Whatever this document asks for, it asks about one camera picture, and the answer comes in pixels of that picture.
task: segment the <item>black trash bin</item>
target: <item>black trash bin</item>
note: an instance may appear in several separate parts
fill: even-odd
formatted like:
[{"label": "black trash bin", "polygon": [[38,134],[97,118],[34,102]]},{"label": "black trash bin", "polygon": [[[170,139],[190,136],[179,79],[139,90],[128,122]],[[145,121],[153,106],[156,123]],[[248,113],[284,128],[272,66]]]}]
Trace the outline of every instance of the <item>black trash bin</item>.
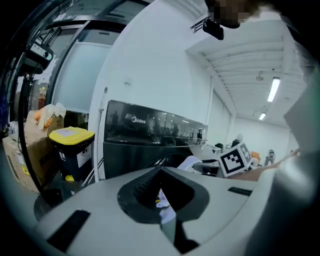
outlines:
[{"label": "black trash bin", "polygon": [[84,181],[92,169],[91,143],[95,133],[68,127],[52,131],[49,138],[56,149],[62,175],[72,175],[76,182]]}]

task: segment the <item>sticker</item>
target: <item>sticker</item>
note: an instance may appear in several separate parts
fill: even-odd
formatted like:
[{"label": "sticker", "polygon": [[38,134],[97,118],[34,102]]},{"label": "sticker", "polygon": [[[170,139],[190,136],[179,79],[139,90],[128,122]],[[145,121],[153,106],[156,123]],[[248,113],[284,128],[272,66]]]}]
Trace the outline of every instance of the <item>sticker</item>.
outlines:
[{"label": "sticker", "polygon": [[79,168],[91,158],[91,146],[86,147],[82,152],[76,155]]},{"label": "sticker", "polygon": [[25,175],[30,176],[30,173],[29,173],[28,168],[27,168],[26,166],[21,165],[21,168],[22,168],[22,171],[23,171],[23,173],[24,173]]},{"label": "sticker", "polygon": [[25,163],[24,157],[20,154],[20,152],[17,153],[16,155],[18,157],[19,164],[22,165],[22,166],[25,166],[26,163]]},{"label": "sticker", "polygon": [[59,152],[59,155],[60,155],[61,160],[66,161],[66,156],[64,153]]},{"label": "sticker", "polygon": [[72,135],[77,134],[76,131],[73,130],[67,130],[67,129],[62,129],[62,130],[56,130],[55,133],[60,134],[63,137],[69,137]]},{"label": "sticker", "polygon": [[21,92],[22,89],[22,84],[24,83],[24,77],[23,76],[19,76],[17,79],[17,84],[16,84],[16,93]]}]

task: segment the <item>black rubber pad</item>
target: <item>black rubber pad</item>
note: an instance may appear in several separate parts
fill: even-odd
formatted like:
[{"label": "black rubber pad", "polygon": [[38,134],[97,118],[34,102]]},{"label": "black rubber pad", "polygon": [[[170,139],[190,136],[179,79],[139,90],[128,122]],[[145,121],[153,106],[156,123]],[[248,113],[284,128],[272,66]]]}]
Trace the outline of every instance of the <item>black rubber pad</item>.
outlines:
[{"label": "black rubber pad", "polygon": [[89,216],[85,210],[76,210],[47,242],[65,253]]},{"label": "black rubber pad", "polygon": [[252,193],[252,190],[248,190],[248,189],[244,189],[244,188],[239,188],[239,187],[230,187],[228,189],[228,191],[230,192],[233,192],[233,193],[237,193],[237,194],[240,194],[240,195],[244,195],[244,196],[250,196],[251,193]]}]

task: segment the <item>ceiling light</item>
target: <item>ceiling light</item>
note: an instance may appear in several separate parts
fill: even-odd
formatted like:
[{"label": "ceiling light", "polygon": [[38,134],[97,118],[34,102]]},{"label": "ceiling light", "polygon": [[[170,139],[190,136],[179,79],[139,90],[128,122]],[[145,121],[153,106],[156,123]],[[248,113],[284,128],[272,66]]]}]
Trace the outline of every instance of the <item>ceiling light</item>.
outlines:
[{"label": "ceiling light", "polygon": [[268,102],[273,102],[274,101],[274,98],[276,96],[277,90],[278,90],[279,85],[280,85],[280,81],[281,80],[278,77],[274,77],[273,78],[272,87],[271,87],[271,90],[270,90]]},{"label": "ceiling light", "polygon": [[262,113],[259,120],[263,120],[266,117],[266,113]]}]

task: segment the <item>cardboard box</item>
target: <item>cardboard box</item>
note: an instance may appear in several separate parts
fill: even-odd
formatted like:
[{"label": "cardboard box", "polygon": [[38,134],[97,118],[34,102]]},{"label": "cardboard box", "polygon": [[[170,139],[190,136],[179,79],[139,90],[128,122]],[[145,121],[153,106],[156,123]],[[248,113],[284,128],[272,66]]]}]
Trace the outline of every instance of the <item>cardboard box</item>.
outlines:
[{"label": "cardboard box", "polygon": [[37,111],[32,110],[28,113],[26,123],[24,126],[25,142],[32,144],[44,137],[48,137],[52,131],[64,128],[64,118],[62,116],[52,116],[52,122],[49,127],[40,130],[38,125],[34,122],[34,116]]},{"label": "cardboard box", "polygon": [[[33,179],[31,178],[26,166],[23,154],[18,147],[18,135],[13,134],[4,138],[3,147],[6,158],[11,167],[14,178],[27,187],[29,190],[39,193]],[[58,164],[55,160],[54,147],[48,137],[41,138],[31,144],[26,144],[28,155],[32,164],[32,168],[37,176],[39,183],[47,188],[58,171]]]}]

